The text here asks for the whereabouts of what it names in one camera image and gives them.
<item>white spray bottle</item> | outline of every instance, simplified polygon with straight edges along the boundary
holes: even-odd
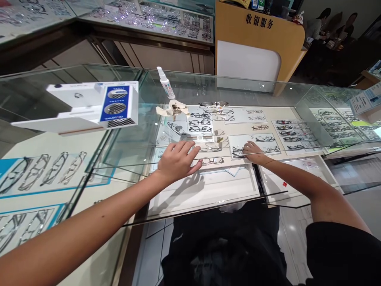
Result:
[[[161,67],[157,67],[157,69],[158,69],[159,76],[160,76],[160,82],[162,83],[162,86],[163,86],[165,93],[167,94],[168,98],[169,99],[175,99],[176,96],[173,93],[173,89],[171,87],[169,79],[167,79],[163,69]]]

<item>glass shelf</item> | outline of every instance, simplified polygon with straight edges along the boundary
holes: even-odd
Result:
[[[160,154],[170,142],[180,140],[194,140],[205,151],[199,152],[196,160],[223,158],[220,167],[248,163],[240,152],[248,140],[276,160],[328,155],[344,148],[359,150],[368,147],[367,143],[380,145],[379,137],[364,137],[360,130],[364,122],[351,122],[349,113],[345,113],[349,112],[347,107],[333,102],[336,97],[353,96],[358,90],[165,73],[176,99],[189,107],[190,118],[187,120],[184,114],[175,119],[157,115],[156,107],[168,108],[169,99],[157,71],[146,71],[140,82],[139,124],[110,136],[94,167],[100,173],[118,167],[134,174],[120,179],[136,182],[138,175],[147,176],[156,169]],[[229,106],[221,107],[221,113],[215,105],[200,106],[203,102],[228,102]],[[263,116],[263,120],[251,120]],[[205,131],[198,131],[199,126],[206,126]]]
[[[88,179],[85,170],[88,165],[92,166],[99,145],[104,145],[106,131],[63,137],[10,125],[11,122],[51,118],[59,112],[71,111],[70,106],[46,91],[48,85],[133,81],[141,73],[142,69],[138,68],[87,64],[0,78],[3,94],[0,163],[4,170],[0,175],[0,209],[10,212],[57,205],[60,213],[54,223],[59,223],[70,215],[85,183],[89,187],[105,184],[103,177],[94,177],[96,174]],[[78,165],[76,172],[65,179],[65,172],[74,162]],[[17,164],[25,165],[25,169],[17,180],[13,180],[12,175],[7,175],[12,174]]]
[[[214,8],[200,2],[86,0],[71,8],[83,20],[122,26],[146,33],[213,45]]]

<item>person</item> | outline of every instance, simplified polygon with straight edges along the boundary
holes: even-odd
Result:
[[[331,14],[331,8],[326,8],[316,19],[307,21],[305,27],[305,38],[314,38],[315,40],[325,40],[326,36],[320,36],[320,32],[324,24],[327,22],[327,18]]]
[[[0,257],[0,285],[57,285],[155,195],[201,168],[202,160],[191,167],[200,150],[200,147],[192,149],[194,145],[193,141],[169,144],[158,169],[150,176]],[[243,148],[251,162],[269,169],[311,200],[314,222],[307,227],[306,236],[313,278],[307,279],[306,284],[376,284],[381,241],[372,236],[348,201],[322,179],[261,152],[251,141]],[[250,202],[234,213],[241,210],[250,213]],[[180,234],[174,225],[169,255],[163,260],[164,284],[290,285],[284,257],[273,241],[277,229],[268,227],[266,217],[239,216],[242,219],[239,222],[229,213],[222,214],[226,216],[217,221],[218,226],[212,225],[216,221],[204,219],[205,234]],[[179,218],[187,220],[188,216]],[[200,221],[189,222],[195,230]],[[224,230],[224,224],[232,228]],[[185,246],[184,241],[190,243],[189,247],[178,247]]]
[[[348,33],[346,38],[342,41],[342,43],[348,43],[350,41],[350,37],[353,34],[354,31],[354,26],[353,23],[357,18],[357,13],[353,13],[352,15],[349,16],[348,20],[346,21],[344,26],[341,26],[338,28],[335,32],[335,36],[339,37],[340,34],[344,31],[345,33]]]

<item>display cabinet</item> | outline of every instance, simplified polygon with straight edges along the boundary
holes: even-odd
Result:
[[[50,84],[132,81],[141,71],[89,64],[0,79],[0,256],[70,215],[85,187],[96,193],[111,181],[85,173],[106,138],[105,131],[63,137],[10,122],[50,118],[70,110],[46,91]]]
[[[337,98],[344,100],[361,91],[165,73],[176,99],[188,106],[190,117],[157,114],[156,107],[168,108],[169,99],[157,71],[145,71],[140,80],[138,126],[111,132],[88,172],[136,183],[157,169],[169,143],[180,140],[194,140],[201,147],[196,160],[203,158],[204,164],[199,173],[152,199],[134,223],[257,198],[269,204],[283,201],[288,207],[309,204],[294,190],[269,187],[271,183],[265,180],[271,175],[242,155],[248,140],[276,160],[306,164],[340,192],[322,156],[337,152],[345,156],[348,149],[364,151],[380,145],[376,133],[364,132],[362,127],[369,124],[357,121],[347,106],[335,104]]]
[[[71,7],[82,20],[209,46],[214,43],[214,7],[202,2],[83,0]]]

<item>black pants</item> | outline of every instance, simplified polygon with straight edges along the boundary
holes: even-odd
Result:
[[[171,243],[184,233],[210,236],[222,229],[230,231],[231,228],[249,225],[258,227],[278,244],[279,207],[268,208],[262,203],[260,199],[249,201],[233,213],[211,209],[175,217]]]

